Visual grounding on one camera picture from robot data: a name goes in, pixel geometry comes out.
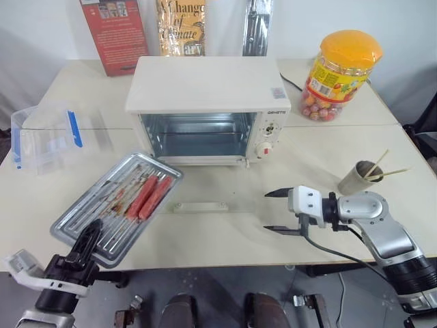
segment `metal tray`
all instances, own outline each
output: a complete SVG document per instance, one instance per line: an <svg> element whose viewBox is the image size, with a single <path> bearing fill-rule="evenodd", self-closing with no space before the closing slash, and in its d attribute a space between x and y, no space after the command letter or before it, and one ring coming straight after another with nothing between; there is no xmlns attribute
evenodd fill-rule
<svg viewBox="0 0 437 328"><path fill-rule="evenodd" d="M171 188L149 219L142 222L129 220L124 213L150 174L157 174L160 179L173 177ZM51 226L50 233L73 246L84 227L97 218L102 219L102 235L93 259L105 268L116 267L167 202L182 177L181 171L148 155L140 152L128 155L71 205Z"/></svg>

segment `oven knob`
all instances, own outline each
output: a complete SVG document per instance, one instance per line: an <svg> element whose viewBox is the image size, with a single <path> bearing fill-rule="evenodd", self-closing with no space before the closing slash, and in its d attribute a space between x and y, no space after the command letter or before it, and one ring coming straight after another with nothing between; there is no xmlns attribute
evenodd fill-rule
<svg viewBox="0 0 437 328"><path fill-rule="evenodd" d="M267 141L261 142L258 144L255 151L259 159L262 159L263 157L267 157L268 155L270 155L270 152L272 151L272 144Z"/></svg>

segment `red sausage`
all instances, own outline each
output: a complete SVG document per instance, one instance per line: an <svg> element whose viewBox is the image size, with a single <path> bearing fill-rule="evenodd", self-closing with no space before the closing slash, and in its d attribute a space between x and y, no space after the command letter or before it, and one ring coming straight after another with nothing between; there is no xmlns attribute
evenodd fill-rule
<svg viewBox="0 0 437 328"><path fill-rule="evenodd" d="M158 176L150 176L141 187L141 190L135 198L135 200L130 205L128 212L126 214L128 219L135 220L138 218L138 213L143 207L145 201L152 194L155 186L158 184Z"/></svg>
<svg viewBox="0 0 437 328"><path fill-rule="evenodd" d="M159 202L164 198L165 194L170 189L172 181L173 179L170 176L166 176L157 186L153 194L143 205L143 208L139 211L139 218L141 220L147 220L149 218L154 209L158 206Z"/></svg>

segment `chopstick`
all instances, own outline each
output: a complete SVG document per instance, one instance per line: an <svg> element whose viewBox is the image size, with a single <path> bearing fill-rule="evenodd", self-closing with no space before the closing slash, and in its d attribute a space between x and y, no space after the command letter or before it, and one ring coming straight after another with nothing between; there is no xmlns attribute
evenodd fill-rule
<svg viewBox="0 0 437 328"><path fill-rule="evenodd" d="M390 176L391 174L398 174L398 173L402 173L402 172L406 172L408 171L410 168L408 169L399 169L397 171L391 171L391 172L387 172L387 173L381 173L381 174L376 174L374 176L368 176L367 178L365 178L367 181L373 181L373 180L377 180L383 176Z"/></svg>
<svg viewBox="0 0 437 328"><path fill-rule="evenodd" d="M389 153L389 150L387 149L385 151L384 154L382 154L382 156L380 157L380 159L378 159L376 161L376 163L371 167L371 169L364 175L364 179L367 179L369 177L369 175L374 171L374 169L378 166L378 164L380 163L380 161L382 161L382 159L385 157L385 155L387 155Z"/></svg>

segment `plastic lid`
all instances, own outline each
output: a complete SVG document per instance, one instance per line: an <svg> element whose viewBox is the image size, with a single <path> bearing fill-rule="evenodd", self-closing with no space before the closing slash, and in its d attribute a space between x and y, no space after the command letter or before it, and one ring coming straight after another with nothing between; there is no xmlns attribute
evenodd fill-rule
<svg viewBox="0 0 437 328"><path fill-rule="evenodd" d="M321 45L323 56L343 68L371 68L382 57L382 49L369 34L353 29L326 36Z"/></svg>

